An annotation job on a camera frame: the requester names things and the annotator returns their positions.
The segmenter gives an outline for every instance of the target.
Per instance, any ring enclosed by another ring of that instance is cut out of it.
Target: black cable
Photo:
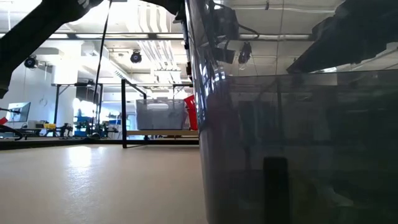
[[[244,30],[247,30],[247,31],[249,31],[249,32],[252,32],[253,34],[256,34],[257,37],[253,38],[254,40],[255,40],[255,39],[258,39],[258,38],[260,37],[260,34],[259,34],[257,31],[255,31],[254,29],[252,29],[252,28],[248,28],[248,27],[246,27],[246,26],[244,26],[244,25],[241,25],[241,24],[239,24],[239,27],[242,28],[242,29],[244,29]]]
[[[102,34],[102,39],[101,39],[101,47],[99,50],[99,62],[98,62],[98,68],[97,68],[97,76],[95,79],[95,87],[94,87],[94,96],[93,96],[93,103],[95,104],[95,96],[97,93],[97,89],[98,89],[98,80],[100,78],[100,70],[101,70],[101,61],[102,61],[102,54],[104,51],[104,42],[105,42],[105,35],[106,35],[106,30],[108,29],[108,20],[109,20],[109,12],[111,11],[111,6],[112,6],[112,2],[113,0],[109,0],[109,9],[108,9],[108,14],[106,15],[106,20],[105,20],[105,25],[104,25],[104,32]],[[93,115],[93,119],[91,120],[91,134],[93,134],[93,127],[94,126],[94,115]]]
[[[24,137],[24,135],[22,133],[20,133],[19,131],[15,130],[14,128],[10,128],[8,126],[0,124],[0,133],[7,133],[7,132],[14,133],[14,134],[16,134],[18,136],[18,138],[15,139],[15,141],[19,141],[19,140],[21,140]]]

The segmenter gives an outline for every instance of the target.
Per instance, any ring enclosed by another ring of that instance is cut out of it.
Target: camera
[[[133,53],[131,55],[131,58],[130,58],[130,61],[132,63],[140,63],[142,61],[141,53],[140,53],[139,50],[134,50],[133,51]]]
[[[29,69],[35,69],[39,66],[39,61],[36,59],[36,55],[31,55],[29,56],[25,62],[24,62],[25,67]]]

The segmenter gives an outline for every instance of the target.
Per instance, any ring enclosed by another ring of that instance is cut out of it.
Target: black metal bar
[[[192,83],[187,83],[187,84],[173,84],[174,87],[193,87]]]
[[[60,92],[60,94],[59,95],[61,95],[65,90],[67,90],[67,88],[69,88],[70,87],[70,85],[67,85],[61,92]]]
[[[55,94],[55,112],[54,112],[54,124],[57,125],[57,116],[58,116],[58,102],[60,99],[60,87],[61,85],[57,85],[57,92]]]
[[[6,141],[1,143],[1,149],[27,149],[35,147],[55,147],[55,146],[70,146],[70,145],[82,145],[82,144],[122,144],[123,140],[105,140],[105,139],[54,139],[48,137],[49,140],[29,140],[29,141]],[[198,146],[198,140],[127,140],[128,145],[151,145],[151,146]]]
[[[122,79],[122,136],[123,149],[127,148],[126,80]]]
[[[177,91],[177,93],[174,93],[175,88],[173,87],[173,99],[174,99],[175,95],[177,95],[178,93],[180,93],[183,89],[184,89],[184,87],[181,87],[181,89],[179,89],[179,90]]]
[[[129,80],[125,80],[125,81],[126,81],[127,84],[129,84],[129,86],[133,87],[133,89],[137,90],[139,93],[144,95],[144,99],[147,98],[147,93],[142,91],[140,88],[138,88],[136,84],[132,84],[131,82],[129,82]]]
[[[101,87],[101,91],[99,93],[99,108],[98,108],[98,128],[100,128],[100,115],[101,115],[101,108],[102,108],[102,95],[104,93],[104,85],[98,84]]]

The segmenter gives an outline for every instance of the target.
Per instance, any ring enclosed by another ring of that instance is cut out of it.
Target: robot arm
[[[82,18],[103,0],[43,0],[0,39],[0,99],[8,92],[12,72],[67,22]],[[183,0],[147,0],[176,14]]]

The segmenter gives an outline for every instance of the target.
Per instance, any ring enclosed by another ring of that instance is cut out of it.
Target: metal frame
[[[55,86],[57,87],[57,91],[55,92],[55,111],[54,111],[54,122],[53,122],[55,125],[57,125],[58,104],[59,104],[60,95],[61,95],[67,88],[69,88],[70,86],[75,86],[75,87],[86,87],[86,88],[88,88],[88,87],[93,86],[94,84],[88,84],[88,83],[75,83],[75,84],[53,84],[53,85],[55,85]],[[101,108],[102,108],[102,96],[103,96],[103,92],[104,92],[104,85],[101,84],[101,83],[99,83],[98,85],[101,87],[101,91],[100,91],[100,93],[99,93],[99,103],[98,103],[98,106],[97,106],[97,117],[98,117],[97,122],[98,122],[98,125],[100,125],[100,113],[101,113]],[[60,92],[61,86],[65,86],[65,88]]]
[[[159,145],[199,145],[199,140],[149,140],[148,136],[145,136],[144,140],[127,140],[127,125],[126,125],[126,120],[127,120],[127,111],[126,111],[126,84],[129,86],[133,87],[133,89],[137,90],[139,93],[143,95],[143,99],[147,98],[147,94],[142,91],[138,84],[133,84],[129,82],[128,80],[122,79],[121,80],[121,91],[122,91],[122,145],[124,149],[128,148],[128,144],[159,144]],[[173,91],[175,87],[178,86],[187,86],[187,87],[193,87],[193,84],[173,84]]]
[[[176,140],[176,139],[171,139],[171,140],[149,140],[145,138],[144,140],[128,140],[127,139],[127,126],[126,122],[124,122],[127,119],[127,111],[126,111],[126,84],[130,85],[133,87],[135,90],[137,90],[139,93],[143,95],[143,98],[147,98],[147,94],[140,89],[139,83],[138,84],[133,84],[129,82],[128,80],[122,79],[121,80],[121,91],[122,91],[122,127],[123,127],[123,139],[122,140],[102,140],[102,139],[53,139],[53,140],[32,140],[32,141],[4,141],[0,142],[2,150],[10,150],[10,149],[26,149],[26,148],[35,148],[35,147],[54,147],[54,146],[75,146],[75,145],[80,145],[80,144],[122,144],[123,148],[127,149],[130,147],[137,147],[137,146],[145,146],[145,145],[176,145],[176,146],[197,146],[199,145],[199,140],[189,140],[189,139],[181,139],[181,140]],[[101,93],[100,93],[100,104],[99,104],[99,110],[101,111],[102,107],[102,92],[103,92],[103,84],[99,84],[101,86]],[[53,86],[57,87],[57,92],[56,92],[56,99],[55,99],[55,114],[54,114],[54,121],[57,122],[57,115],[58,115],[58,104],[59,104],[59,96],[62,94],[62,91],[60,91],[61,86],[65,86],[67,88],[68,86],[76,86],[76,87],[87,87],[90,86],[90,84],[82,85],[81,83],[76,83],[76,84],[55,84]],[[192,84],[174,84],[173,89],[179,86],[188,86],[192,87]]]
[[[102,32],[57,32],[52,34],[48,40],[101,40]],[[134,41],[134,40],[184,40],[183,33],[135,33],[135,32],[108,32],[105,35],[108,41]],[[240,41],[314,41],[312,34],[240,34]]]

